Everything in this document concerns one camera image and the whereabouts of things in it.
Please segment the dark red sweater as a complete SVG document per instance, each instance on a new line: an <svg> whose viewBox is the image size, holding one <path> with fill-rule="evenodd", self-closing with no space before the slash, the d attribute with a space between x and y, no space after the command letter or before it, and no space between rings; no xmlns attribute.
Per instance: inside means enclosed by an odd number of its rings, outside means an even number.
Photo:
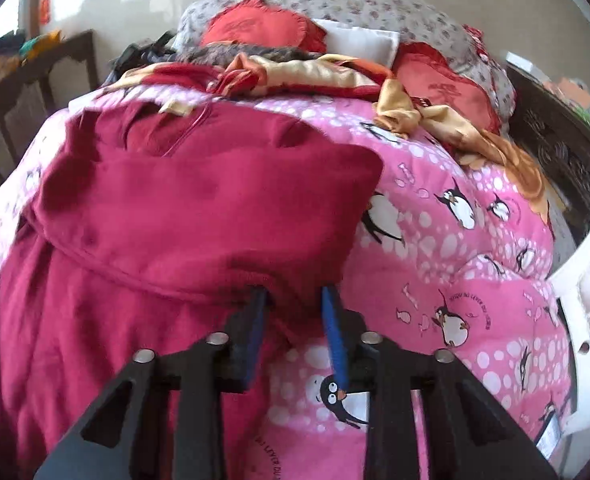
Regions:
<svg viewBox="0 0 590 480"><path fill-rule="evenodd" d="M318 333L382 170L227 101L72 118L0 271L0 459L31 477L136 350L191 346L257 286L265 358Z"/></svg>

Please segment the pink penguin quilt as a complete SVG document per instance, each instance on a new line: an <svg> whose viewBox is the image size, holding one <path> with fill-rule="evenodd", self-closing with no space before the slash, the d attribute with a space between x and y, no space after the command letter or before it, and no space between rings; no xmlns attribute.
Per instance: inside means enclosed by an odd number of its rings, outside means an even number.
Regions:
<svg viewBox="0 0 590 480"><path fill-rule="evenodd" d="M0 271L20 214L87 110L152 102L182 116L227 101L150 88L63 110L42 127L0 189ZM500 167L461 168L425 130L406 139L377 128L366 102L282 96L231 102L307 122L330 140L370 148L383 162L337 287L348 309L401 348L447 349L537 439L568 405L568 343L546 278L553 237ZM280 354L261 352L252 389L223 400L234 479L356 479L363 466L368 396L338 391L318 333Z"/></svg>

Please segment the dark carved wooden headboard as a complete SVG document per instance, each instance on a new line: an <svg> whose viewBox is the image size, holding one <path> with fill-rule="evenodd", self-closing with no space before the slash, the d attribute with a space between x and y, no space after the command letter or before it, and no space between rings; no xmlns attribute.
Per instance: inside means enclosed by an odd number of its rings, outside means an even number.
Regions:
<svg viewBox="0 0 590 480"><path fill-rule="evenodd" d="M516 90L509 134L565 200L563 218L580 244L590 231L590 125L524 70L509 65L507 74Z"/></svg>

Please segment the orange red satin blanket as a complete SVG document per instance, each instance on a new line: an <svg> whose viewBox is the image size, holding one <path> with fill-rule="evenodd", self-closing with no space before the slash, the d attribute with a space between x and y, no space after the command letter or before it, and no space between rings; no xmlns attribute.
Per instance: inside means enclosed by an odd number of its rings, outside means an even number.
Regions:
<svg viewBox="0 0 590 480"><path fill-rule="evenodd" d="M161 62L132 68L103 88L105 93L140 84L169 84L222 98L260 98L278 93L319 94L369 101L374 122L397 138L419 127L457 152L459 164L480 169L485 162L504 167L530 210L549 220L545 178L526 152L489 132L446 104L411 98L386 67L362 58L324 55L308 61L273 62L259 55L238 54L225 68Z"/></svg>

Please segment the black device beside bed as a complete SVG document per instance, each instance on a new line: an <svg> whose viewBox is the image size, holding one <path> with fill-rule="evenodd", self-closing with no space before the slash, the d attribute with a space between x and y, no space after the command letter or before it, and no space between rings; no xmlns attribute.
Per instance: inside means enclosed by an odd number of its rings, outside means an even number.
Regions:
<svg viewBox="0 0 590 480"><path fill-rule="evenodd" d="M176 51L168 46L175 38L172 32L164 32L157 40L148 44L129 44L117 58L109 63L110 71L104 84L112 84L128 70L149 66L154 63L173 61Z"/></svg>

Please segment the right red heart pillow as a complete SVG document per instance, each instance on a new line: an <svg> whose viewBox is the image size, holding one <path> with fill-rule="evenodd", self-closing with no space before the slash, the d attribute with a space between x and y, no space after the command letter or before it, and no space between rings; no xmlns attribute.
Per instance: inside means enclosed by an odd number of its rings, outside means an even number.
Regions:
<svg viewBox="0 0 590 480"><path fill-rule="evenodd" d="M402 44L391 71L411 98L427 105L448 105L475 127L499 132L501 121L487 92L472 79L456 74L429 44Z"/></svg>

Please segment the red heart pillow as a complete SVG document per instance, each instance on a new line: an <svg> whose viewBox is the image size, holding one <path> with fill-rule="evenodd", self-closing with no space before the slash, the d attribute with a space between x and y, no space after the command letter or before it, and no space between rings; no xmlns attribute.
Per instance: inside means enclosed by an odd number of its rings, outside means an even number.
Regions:
<svg viewBox="0 0 590 480"><path fill-rule="evenodd" d="M304 14L265 0L242 0L228 6L209 22L201 38L201 46L238 42L325 53L325 36L327 32Z"/></svg>
<svg viewBox="0 0 590 480"><path fill-rule="evenodd" d="M402 44L391 71L411 98L427 105L448 105L475 127L499 132L501 121L487 92L472 79L456 74L429 44Z"/></svg>

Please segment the dark patterned fuzzy cloth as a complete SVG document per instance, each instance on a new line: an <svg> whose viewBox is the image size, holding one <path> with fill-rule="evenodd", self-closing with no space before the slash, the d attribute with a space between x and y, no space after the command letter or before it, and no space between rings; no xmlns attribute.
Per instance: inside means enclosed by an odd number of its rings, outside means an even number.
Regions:
<svg viewBox="0 0 590 480"><path fill-rule="evenodd" d="M185 47L175 57L177 62L228 67L239 54L257 55L273 62L309 61L321 56L295 47L264 47L239 42L215 42L202 47Z"/></svg>

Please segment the white square pillow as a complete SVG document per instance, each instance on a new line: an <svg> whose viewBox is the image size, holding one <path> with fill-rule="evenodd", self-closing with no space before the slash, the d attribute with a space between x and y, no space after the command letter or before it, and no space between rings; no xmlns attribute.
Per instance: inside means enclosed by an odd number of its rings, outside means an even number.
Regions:
<svg viewBox="0 0 590 480"><path fill-rule="evenodd" d="M399 32L351 26L331 20L314 20L327 33L327 53L363 58L392 68L400 44Z"/></svg>

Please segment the left red heart pillow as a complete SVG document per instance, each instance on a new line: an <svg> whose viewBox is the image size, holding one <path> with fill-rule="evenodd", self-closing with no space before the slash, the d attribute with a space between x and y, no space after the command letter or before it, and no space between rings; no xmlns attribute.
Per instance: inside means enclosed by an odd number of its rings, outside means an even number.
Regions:
<svg viewBox="0 0 590 480"><path fill-rule="evenodd" d="M209 22L201 38L201 46L238 42L325 53L325 36L327 32L304 14L265 0L242 0L228 6Z"/></svg>

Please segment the floral grey duvet pile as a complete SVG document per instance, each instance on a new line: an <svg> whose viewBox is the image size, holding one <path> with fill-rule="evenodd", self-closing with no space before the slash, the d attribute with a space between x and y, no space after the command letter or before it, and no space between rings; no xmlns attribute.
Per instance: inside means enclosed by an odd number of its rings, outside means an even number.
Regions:
<svg viewBox="0 0 590 480"><path fill-rule="evenodd" d="M196 0L184 10L173 47L199 43L216 14L242 0ZM516 92L506 71L488 53L483 33L461 25L424 0L265 0L309 18L398 32L405 42L425 42L446 58L450 68L479 84L488 94L500 121L516 108Z"/></svg>

